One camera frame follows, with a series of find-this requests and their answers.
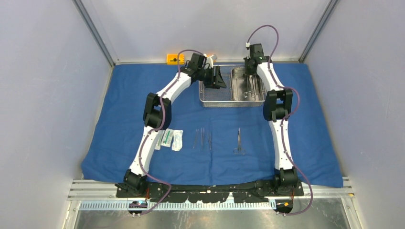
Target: stainless steel tray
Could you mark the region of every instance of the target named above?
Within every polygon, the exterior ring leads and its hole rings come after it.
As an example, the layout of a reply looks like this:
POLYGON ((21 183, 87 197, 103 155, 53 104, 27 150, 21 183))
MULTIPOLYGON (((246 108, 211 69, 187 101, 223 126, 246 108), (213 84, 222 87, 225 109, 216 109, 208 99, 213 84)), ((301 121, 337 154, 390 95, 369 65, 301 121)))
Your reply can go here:
POLYGON ((260 78, 243 79, 243 65, 218 65, 221 67, 221 75, 226 83, 226 88, 205 88, 203 82, 199 82, 199 97, 204 107, 246 107, 261 106, 266 97, 264 85, 260 78))
POLYGON ((231 70, 231 89, 235 101, 263 101, 263 84, 257 75, 245 75, 245 68, 231 70))

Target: metal corner post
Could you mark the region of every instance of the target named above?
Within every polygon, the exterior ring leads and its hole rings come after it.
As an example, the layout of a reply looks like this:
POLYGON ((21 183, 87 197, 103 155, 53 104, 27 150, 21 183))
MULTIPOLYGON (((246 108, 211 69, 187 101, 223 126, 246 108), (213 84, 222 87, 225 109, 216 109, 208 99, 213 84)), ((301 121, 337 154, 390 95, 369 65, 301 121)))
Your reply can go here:
POLYGON ((90 18, 90 15, 88 14, 85 6, 82 3, 82 0, 72 0, 73 3, 75 4, 77 10, 79 13, 82 15, 83 20, 85 21, 87 27, 89 28, 91 34, 93 35, 95 41, 97 42, 98 46, 100 47, 101 51, 103 52, 104 56, 106 57, 108 63, 111 66, 114 66, 115 63, 113 61, 113 58, 111 57, 110 53, 108 52, 108 49, 106 45, 103 42, 103 39, 101 38, 100 34, 97 31, 96 26, 94 25, 93 21, 90 18))
POLYGON ((307 58, 309 52, 312 49, 316 39, 318 38, 320 32, 322 31, 323 27, 325 26, 326 22, 328 21, 329 17, 332 15, 333 10, 335 9, 336 5, 339 3, 340 0, 330 0, 325 11, 323 12, 314 32, 312 33, 307 45, 305 46, 304 52, 302 52, 301 57, 299 58, 299 62, 303 63, 307 58))

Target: sterile package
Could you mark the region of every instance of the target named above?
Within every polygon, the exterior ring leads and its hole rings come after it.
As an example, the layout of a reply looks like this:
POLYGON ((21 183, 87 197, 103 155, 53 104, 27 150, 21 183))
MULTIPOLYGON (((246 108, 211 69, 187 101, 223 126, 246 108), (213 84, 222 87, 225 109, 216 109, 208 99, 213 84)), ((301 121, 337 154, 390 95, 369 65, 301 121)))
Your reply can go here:
POLYGON ((173 145, 171 146, 171 149, 173 151, 179 151, 183 147, 183 131, 182 130, 174 130, 173 133, 174 140, 173 140, 173 145))
POLYGON ((155 149, 156 149, 156 150, 160 150, 160 143, 162 142, 162 138, 163 138, 163 136, 164 136, 163 133, 164 133, 164 132, 162 131, 162 133, 160 134, 159 140, 158 140, 158 142, 156 143, 156 146, 155 146, 155 149))
POLYGON ((162 141, 160 142, 160 145, 170 147, 172 139, 173 139, 173 130, 166 129, 165 133, 163 134, 163 138, 162 141))

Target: white robotic arm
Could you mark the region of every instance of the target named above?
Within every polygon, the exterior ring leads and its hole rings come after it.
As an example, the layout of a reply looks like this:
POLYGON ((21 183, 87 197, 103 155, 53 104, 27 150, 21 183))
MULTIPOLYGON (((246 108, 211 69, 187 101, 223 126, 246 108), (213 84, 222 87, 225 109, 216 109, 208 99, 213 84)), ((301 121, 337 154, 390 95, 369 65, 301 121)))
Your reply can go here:
POLYGON ((263 116, 268 121, 273 135, 275 169, 278 170, 274 178, 275 185, 291 189, 298 182, 288 139, 288 114, 291 113, 293 94, 283 86, 271 61, 268 63, 269 56, 264 56, 262 45, 247 43, 246 47, 250 50, 250 56, 244 58, 245 74, 257 74, 267 90, 263 116))
POLYGON ((125 189, 134 195, 141 194, 146 189, 145 175, 149 171, 153 151, 155 150, 157 141, 171 122, 171 104, 186 88, 195 81, 203 81, 207 88, 226 88, 219 67, 213 67, 215 59, 215 55, 206 57, 206 55, 193 53, 191 60, 187 62, 186 66, 181 67, 180 74, 177 73, 166 87, 156 94, 148 94, 143 115, 145 127, 141 144, 132 164, 125 173, 124 183, 117 184, 120 189, 125 189), (165 110, 164 119, 160 99, 163 102, 165 110), (161 130, 154 131, 161 125, 161 130))
MULTIPOLYGON (((261 63, 257 65, 257 75, 260 77, 260 79, 263 81, 263 84, 265 86, 265 89, 267 91, 276 91, 276 92, 282 92, 284 89, 282 87, 283 84, 281 81, 278 79, 276 72, 274 71, 273 68, 273 63, 270 63, 270 71, 268 69, 267 63, 261 63)), ((268 122, 268 125, 271 128, 271 133, 273 135, 273 142, 274 142, 274 150, 276 154, 276 161, 275 161, 275 169, 280 170, 281 168, 283 169, 291 169, 293 168, 292 163, 290 160, 288 160, 287 156, 285 154, 288 154, 290 158, 291 157, 291 151, 290 151, 290 143, 288 139, 288 120, 285 120, 283 122, 283 126, 281 126, 281 119, 276 120, 275 122, 273 120, 268 122), (286 144, 286 152, 284 151, 283 147, 283 141, 282 141, 282 136, 281 136, 281 129, 284 129, 284 143, 286 144)))

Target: white wall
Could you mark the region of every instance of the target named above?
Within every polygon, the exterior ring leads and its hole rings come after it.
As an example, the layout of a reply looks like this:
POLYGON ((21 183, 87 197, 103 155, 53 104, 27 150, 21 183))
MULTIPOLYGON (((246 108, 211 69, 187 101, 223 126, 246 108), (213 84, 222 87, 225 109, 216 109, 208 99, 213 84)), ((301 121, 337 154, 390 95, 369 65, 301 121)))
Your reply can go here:
POLYGON ((61 228, 110 66, 71 0, 0 7, 0 228, 61 228))
MULTIPOLYGON (((279 29, 274 60, 298 60, 329 0, 83 0, 118 62, 166 62, 183 49, 242 61, 250 33, 263 24, 279 29)), ((266 28, 252 42, 271 52, 266 28)))
POLYGON ((340 1, 307 63, 367 228, 405 218, 405 1, 340 1))

